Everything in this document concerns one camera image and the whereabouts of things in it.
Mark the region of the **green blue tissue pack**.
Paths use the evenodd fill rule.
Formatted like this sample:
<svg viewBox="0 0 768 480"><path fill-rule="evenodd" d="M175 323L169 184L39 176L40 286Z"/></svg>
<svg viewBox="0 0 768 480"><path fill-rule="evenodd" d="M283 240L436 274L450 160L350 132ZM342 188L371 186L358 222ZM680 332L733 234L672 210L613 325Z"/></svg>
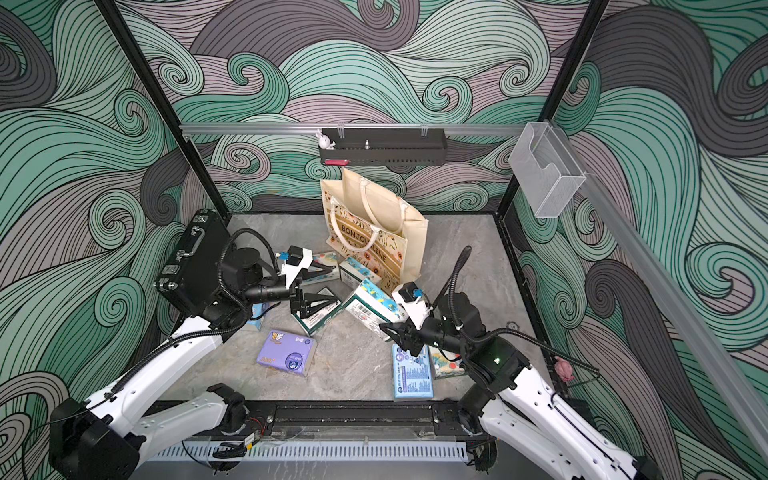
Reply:
<svg viewBox="0 0 768 480"><path fill-rule="evenodd" d="M379 285L381 277L361 264L353 257L344 259L339 265L341 281L350 288L356 288L364 280L371 281L374 285Z"/></svg>

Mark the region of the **purple puppy tissue pack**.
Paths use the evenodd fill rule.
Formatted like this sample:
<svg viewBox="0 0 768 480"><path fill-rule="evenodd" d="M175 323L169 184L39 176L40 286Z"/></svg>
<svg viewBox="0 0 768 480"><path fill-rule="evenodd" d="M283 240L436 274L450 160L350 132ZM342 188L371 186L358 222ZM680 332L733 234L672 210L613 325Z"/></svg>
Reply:
<svg viewBox="0 0 768 480"><path fill-rule="evenodd" d="M270 330L256 357L256 363L282 372L305 376L315 349L316 341L311 337Z"/></svg>

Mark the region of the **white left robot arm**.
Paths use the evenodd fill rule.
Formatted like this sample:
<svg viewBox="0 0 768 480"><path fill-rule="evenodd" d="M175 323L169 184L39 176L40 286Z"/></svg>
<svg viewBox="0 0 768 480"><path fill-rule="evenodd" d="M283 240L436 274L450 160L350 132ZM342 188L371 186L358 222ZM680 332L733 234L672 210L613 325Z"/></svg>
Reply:
<svg viewBox="0 0 768 480"><path fill-rule="evenodd" d="M288 302L302 318L331 303L306 294L306 279L330 272L307 248L275 252L252 228L231 234L213 265L216 293L209 317L186 318L166 341L84 401L67 399L49 420L49 463L67 479L126 479L156 453L204 431L249 432L245 397L218 383L184 403L150 414L150 407L186 371L252 318L252 307Z"/></svg>

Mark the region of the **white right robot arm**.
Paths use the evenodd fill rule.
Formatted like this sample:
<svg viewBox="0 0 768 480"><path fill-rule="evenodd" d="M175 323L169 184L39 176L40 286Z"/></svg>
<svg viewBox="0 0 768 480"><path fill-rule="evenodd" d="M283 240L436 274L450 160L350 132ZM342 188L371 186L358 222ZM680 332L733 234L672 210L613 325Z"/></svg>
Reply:
<svg viewBox="0 0 768 480"><path fill-rule="evenodd" d="M406 319L380 329L411 354L432 346L457 355L473 382L459 402L471 433L511 446L554 479L658 479L648 457L608 440L544 380L511 342L514 331L489 330L467 295L456 289L471 255L465 247L441 293L429 299L413 282L392 292Z"/></svg>

